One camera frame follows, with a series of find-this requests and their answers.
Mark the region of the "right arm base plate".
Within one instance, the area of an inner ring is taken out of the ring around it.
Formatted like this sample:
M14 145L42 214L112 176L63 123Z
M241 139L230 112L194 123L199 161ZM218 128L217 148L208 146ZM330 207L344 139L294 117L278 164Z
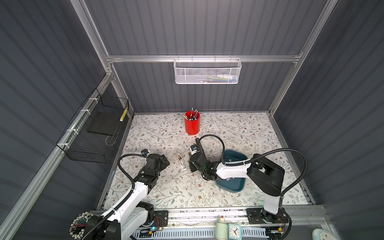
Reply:
M271 214L261 208L247 208L247 218L250 224L287 224L289 219L283 208L278 209L277 214Z

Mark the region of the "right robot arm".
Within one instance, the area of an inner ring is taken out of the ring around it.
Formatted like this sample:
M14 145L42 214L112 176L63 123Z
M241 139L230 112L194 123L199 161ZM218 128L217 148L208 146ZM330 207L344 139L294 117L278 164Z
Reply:
M278 215L285 170L269 159L255 154L252 162L244 154L226 150L223 160L210 161L200 152L190 157L192 172L200 172L207 181L250 179L264 193L264 215Z

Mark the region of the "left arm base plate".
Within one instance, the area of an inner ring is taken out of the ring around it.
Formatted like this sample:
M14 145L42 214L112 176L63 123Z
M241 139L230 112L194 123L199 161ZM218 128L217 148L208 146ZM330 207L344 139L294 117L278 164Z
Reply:
M154 210L149 211L143 208L135 208L129 217L131 227L167 227L169 219L169 211Z

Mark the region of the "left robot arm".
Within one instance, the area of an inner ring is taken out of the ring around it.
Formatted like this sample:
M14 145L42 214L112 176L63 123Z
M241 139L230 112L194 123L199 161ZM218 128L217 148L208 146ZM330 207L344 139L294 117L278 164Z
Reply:
M132 178L121 165L126 157L142 157L146 165ZM154 206L143 200L154 188L160 172L170 165L165 155L125 154L118 159L118 168L130 180L131 188L110 209L101 216L88 220L82 240L129 240L143 225L154 221Z

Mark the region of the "pink eraser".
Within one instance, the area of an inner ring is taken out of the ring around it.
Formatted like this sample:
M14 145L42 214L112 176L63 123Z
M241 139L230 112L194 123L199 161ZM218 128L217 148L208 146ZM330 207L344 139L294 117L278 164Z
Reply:
M186 163L185 163L184 159L182 158L182 155L181 154L177 154L177 158L178 158L179 164L181 165L182 169L186 170L187 166L186 166Z

